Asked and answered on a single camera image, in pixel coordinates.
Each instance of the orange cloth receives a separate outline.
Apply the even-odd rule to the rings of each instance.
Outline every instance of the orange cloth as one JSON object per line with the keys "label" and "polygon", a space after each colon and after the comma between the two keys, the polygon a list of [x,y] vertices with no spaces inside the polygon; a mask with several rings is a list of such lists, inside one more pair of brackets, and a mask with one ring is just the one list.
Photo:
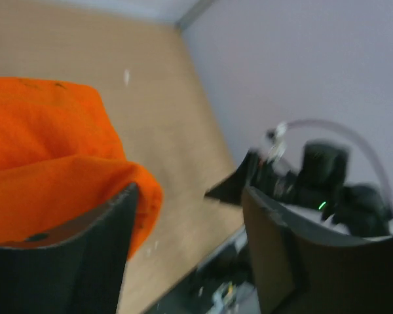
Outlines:
{"label": "orange cloth", "polygon": [[21,241],[140,188],[131,257],[153,229],[162,190],[126,160],[95,89],[0,78],[0,243]]}

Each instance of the wooden floor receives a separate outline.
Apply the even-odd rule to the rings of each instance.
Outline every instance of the wooden floor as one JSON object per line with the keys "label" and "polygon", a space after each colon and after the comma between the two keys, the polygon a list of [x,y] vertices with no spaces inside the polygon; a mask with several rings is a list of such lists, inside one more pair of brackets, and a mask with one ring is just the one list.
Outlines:
{"label": "wooden floor", "polygon": [[171,27],[0,0],[0,76],[97,88],[127,157],[163,186],[162,216],[128,263],[119,313],[140,313],[242,224],[238,211],[202,199],[233,164]]}

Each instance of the cable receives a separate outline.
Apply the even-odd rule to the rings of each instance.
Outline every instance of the cable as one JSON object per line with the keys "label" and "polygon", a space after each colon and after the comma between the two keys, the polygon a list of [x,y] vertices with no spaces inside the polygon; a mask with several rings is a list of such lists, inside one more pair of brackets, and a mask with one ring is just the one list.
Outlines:
{"label": "cable", "polygon": [[382,185],[383,194],[385,196],[386,203],[389,205],[390,209],[393,210],[393,191],[388,180],[388,175],[384,170],[384,167],[377,156],[377,153],[373,150],[371,145],[365,140],[360,134],[349,129],[348,127],[328,120],[321,119],[303,119],[295,120],[287,123],[288,129],[301,128],[303,126],[313,126],[324,128],[327,130],[334,131],[340,135],[344,135],[347,139],[350,139],[353,143],[357,144],[360,150],[363,152],[364,156],[368,159],[374,172],[377,175],[380,184]]}

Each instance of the white wall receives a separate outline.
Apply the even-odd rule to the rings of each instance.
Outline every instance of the white wall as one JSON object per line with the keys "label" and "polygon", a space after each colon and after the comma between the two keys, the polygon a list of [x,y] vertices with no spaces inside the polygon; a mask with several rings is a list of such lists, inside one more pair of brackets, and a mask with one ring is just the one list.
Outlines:
{"label": "white wall", "polygon": [[[219,0],[183,36],[236,163],[280,121],[325,118],[365,136],[393,187],[393,0]],[[286,158],[323,136],[289,132]],[[350,180],[375,180],[357,151]]]}
{"label": "white wall", "polygon": [[38,0],[88,7],[156,22],[176,23],[198,0]]}

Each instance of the green led light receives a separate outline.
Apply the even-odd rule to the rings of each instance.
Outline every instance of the green led light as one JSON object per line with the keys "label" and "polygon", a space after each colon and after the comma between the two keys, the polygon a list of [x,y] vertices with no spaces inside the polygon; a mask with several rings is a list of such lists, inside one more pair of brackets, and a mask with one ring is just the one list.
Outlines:
{"label": "green led light", "polygon": [[319,211],[321,211],[322,208],[323,208],[325,205],[326,205],[326,202],[325,202],[325,201],[324,201],[323,203],[321,203],[320,206],[319,206]]}

